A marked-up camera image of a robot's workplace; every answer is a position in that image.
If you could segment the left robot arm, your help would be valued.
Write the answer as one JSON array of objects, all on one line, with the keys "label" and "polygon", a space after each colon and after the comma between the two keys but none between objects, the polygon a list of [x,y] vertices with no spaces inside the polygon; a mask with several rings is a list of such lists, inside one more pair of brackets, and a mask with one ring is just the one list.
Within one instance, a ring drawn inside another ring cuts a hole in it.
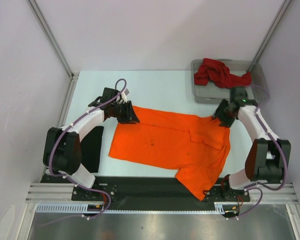
[{"label": "left robot arm", "polygon": [[48,130],[43,164],[54,177],[69,178],[83,186],[83,194],[90,200],[100,196],[101,188],[95,184],[92,170],[84,165],[88,161],[100,160],[103,126],[109,118],[120,124],[139,122],[132,102],[127,99],[128,89],[104,88],[86,108],[85,112],[69,125]]}]

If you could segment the clear plastic bin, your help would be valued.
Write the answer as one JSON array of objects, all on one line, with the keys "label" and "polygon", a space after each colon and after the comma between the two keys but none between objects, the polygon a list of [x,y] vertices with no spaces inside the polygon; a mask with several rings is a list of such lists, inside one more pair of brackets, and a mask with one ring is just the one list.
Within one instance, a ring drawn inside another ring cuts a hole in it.
[{"label": "clear plastic bin", "polygon": [[245,60],[195,59],[191,62],[191,82],[197,103],[219,104],[230,98],[230,89],[245,87],[248,97],[258,103],[270,98],[262,67]]}]

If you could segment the left aluminium corner post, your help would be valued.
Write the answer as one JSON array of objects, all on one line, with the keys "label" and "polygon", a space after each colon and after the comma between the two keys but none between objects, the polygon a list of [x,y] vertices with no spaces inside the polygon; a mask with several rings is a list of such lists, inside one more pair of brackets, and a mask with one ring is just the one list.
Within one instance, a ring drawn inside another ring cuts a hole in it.
[{"label": "left aluminium corner post", "polygon": [[47,38],[52,50],[54,51],[57,59],[59,60],[63,70],[65,71],[66,75],[72,79],[73,78],[73,72],[70,68],[70,65],[68,64],[65,55],[57,41],[57,39],[55,38],[49,23],[47,22],[42,10],[40,9],[40,6],[38,5],[36,0],[26,0],[26,2],[28,3],[35,19],[37,20],[39,26],[41,27],[41,30],[43,31],[43,34],[45,35],[45,37]]}]

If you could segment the folded black t-shirt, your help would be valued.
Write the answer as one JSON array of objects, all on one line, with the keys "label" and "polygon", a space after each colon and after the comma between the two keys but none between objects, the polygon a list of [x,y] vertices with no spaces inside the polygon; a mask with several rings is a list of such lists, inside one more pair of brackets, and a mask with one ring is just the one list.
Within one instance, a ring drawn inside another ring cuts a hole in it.
[{"label": "folded black t-shirt", "polygon": [[96,126],[80,142],[81,163],[90,173],[99,172],[103,132],[103,126]]}]

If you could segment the aluminium corner post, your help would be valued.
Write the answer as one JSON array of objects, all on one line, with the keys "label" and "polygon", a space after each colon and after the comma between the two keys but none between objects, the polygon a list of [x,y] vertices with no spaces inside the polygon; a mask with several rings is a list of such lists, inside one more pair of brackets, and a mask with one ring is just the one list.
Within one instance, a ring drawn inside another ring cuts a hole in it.
[{"label": "aluminium corner post", "polygon": [[36,0],[26,0],[26,2],[28,3],[35,19],[37,20],[39,26],[41,27],[41,30],[43,31],[43,34],[45,35],[45,37],[47,38],[52,50],[54,51],[57,59],[59,60],[63,70],[65,71],[66,75],[72,79],[73,78],[73,72],[70,68],[70,65],[68,64],[65,55],[57,41],[57,39],[55,38],[49,23],[47,22],[42,10],[40,9],[40,6],[38,5]]},{"label": "aluminium corner post", "polygon": [[289,11],[289,8],[291,7],[293,2],[293,0],[284,0],[280,5],[278,12],[276,13],[272,23],[270,24],[269,29],[267,30],[256,54],[251,61],[251,64],[247,69],[248,72],[251,72],[254,69],[255,65],[261,60],[263,53],[265,52],[267,46],[275,35],[276,30],[280,26],[282,20],[284,19],[286,13]]}]

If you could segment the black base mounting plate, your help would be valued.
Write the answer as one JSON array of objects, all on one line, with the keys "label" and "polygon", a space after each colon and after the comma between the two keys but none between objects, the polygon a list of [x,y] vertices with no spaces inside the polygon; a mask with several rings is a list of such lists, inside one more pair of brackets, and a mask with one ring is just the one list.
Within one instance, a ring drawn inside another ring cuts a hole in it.
[{"label": "black base mounting plate", "polygon": [[216,202],[235,205],[250,201],[248,192],[221,187],[220,179],[204,190],[202,200],[171,177],[99,176],[97,182],[98,189],[111,196],[109,208],[113,211],[210,211]]}]

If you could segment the orange t-shirt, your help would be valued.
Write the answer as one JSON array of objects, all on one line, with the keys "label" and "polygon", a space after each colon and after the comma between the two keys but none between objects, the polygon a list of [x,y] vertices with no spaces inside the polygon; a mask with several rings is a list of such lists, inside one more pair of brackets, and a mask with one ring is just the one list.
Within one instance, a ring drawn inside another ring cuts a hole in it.
[{"label": "orange t-shirt", "polygon": [[177,170],[175,178],[202,201],[225,166],[230,129],[211,116],[134,110],[140,122],[117,125],[109,157]]}]

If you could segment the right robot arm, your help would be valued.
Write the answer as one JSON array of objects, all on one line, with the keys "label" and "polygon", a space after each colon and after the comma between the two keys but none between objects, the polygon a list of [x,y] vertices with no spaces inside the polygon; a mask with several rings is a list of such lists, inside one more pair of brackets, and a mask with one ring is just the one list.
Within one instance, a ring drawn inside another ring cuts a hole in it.
[{"label": "right robot arm", "polygon": [[230,128],[239,120],[245,127],[252,146],[244,168],[224,179],[221,196],[232,201],[239,190],[262,186],[271,191],[281,190],[288,175],[291,143],[275,134],[262,116],[259,104],[250,99],[244,86],[230,89],[229,100],[223,99],[213,114],[220,126]]}]

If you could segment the right aluminium corner post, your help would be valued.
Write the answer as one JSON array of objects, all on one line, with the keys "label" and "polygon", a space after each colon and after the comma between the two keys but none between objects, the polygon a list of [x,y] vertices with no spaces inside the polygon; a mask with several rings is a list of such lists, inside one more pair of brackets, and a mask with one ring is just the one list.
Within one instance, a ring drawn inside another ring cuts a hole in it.
[{"label": "right aluminium corner post", "polygon": [[282,20],[284,19],[286,13],[289,11],[289,8],[291,7],[293,2],[293,0],[284,0],[280,5],[278,12],[276,13],[272,23],[270,24],[269,29],[267,30],[256,54],[251,61],[251,64],[247,69],[248,72],[251,72],[254,69],[255,65],[261,60],[263,53],[265,52],[267,46],[275,35],[276,30],[280,26]]}]

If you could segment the red t-shirt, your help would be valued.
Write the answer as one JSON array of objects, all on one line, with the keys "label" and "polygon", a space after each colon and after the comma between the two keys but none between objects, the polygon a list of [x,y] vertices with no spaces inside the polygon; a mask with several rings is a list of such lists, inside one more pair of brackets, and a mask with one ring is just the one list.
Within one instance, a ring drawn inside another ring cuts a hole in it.
[{"label": "red t-shirt", "polygon": [[242,76],[234,75],[223,62],[210,58],[203,59],[198,71],[193,76],[195,85],[207,86],[209,82],[212,82],[221,89],[246,87],[252,83],[250,72]]}]

